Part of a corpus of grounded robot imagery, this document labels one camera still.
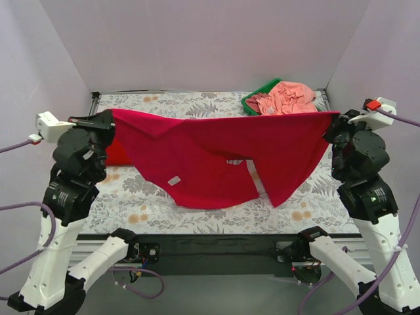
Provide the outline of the magenta t shirt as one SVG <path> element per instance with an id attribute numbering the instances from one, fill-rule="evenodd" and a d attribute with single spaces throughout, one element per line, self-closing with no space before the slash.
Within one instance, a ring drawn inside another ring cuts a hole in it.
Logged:
<path id="1" fill-rule="evenodd" d="M 337 112 L 173 119 L 115 109 L 117 141 L 137 171 L 182 207 L 222 209 L 258 198 L 252 161 L 273 206 L 312 174 Z"/>

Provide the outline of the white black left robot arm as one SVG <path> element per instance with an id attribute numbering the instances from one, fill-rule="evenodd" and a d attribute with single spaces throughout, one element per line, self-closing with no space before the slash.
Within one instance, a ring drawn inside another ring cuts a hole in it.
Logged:
<path id="1" fill-rule="evenodd" d="M 111 110 L 59 121 L 50 112 L 37 115 L 35 142 L 55 143 L 55 161 L 41 208 L 41 232 L 22 289 L 5 298 L 17 312 L 76 314 L 90 287 L 119 261 L 140 253 L 134 232 L 117 229 L 86 259 L 69 266 L 77 237 L 106 178 L 106 149 L 116 134 Z"/>

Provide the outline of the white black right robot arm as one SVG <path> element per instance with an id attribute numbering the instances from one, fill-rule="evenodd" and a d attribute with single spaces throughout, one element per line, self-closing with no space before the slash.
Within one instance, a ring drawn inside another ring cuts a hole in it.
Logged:
<path id="1" fill-rule="evenodd" d="M 298 234 L 298 256 L 325 264 L 355 296 L 340 314 L 355 308 L 362 314 L 419 313 L 419 278 L 406 244 L 419 205 L 415 205 L 406 230 L 401 232 L 396 200 L 379 175 L 390 158 L 385 141 L 374 131 L 388 127 L 396 118 L 383 110 L 367 114 L 349 110 L 337 116 L 323 136 L 332 145 L 331 174 L 341 182 L 338 195 L 374 267 L 364 268 L 319 226 Z"/>

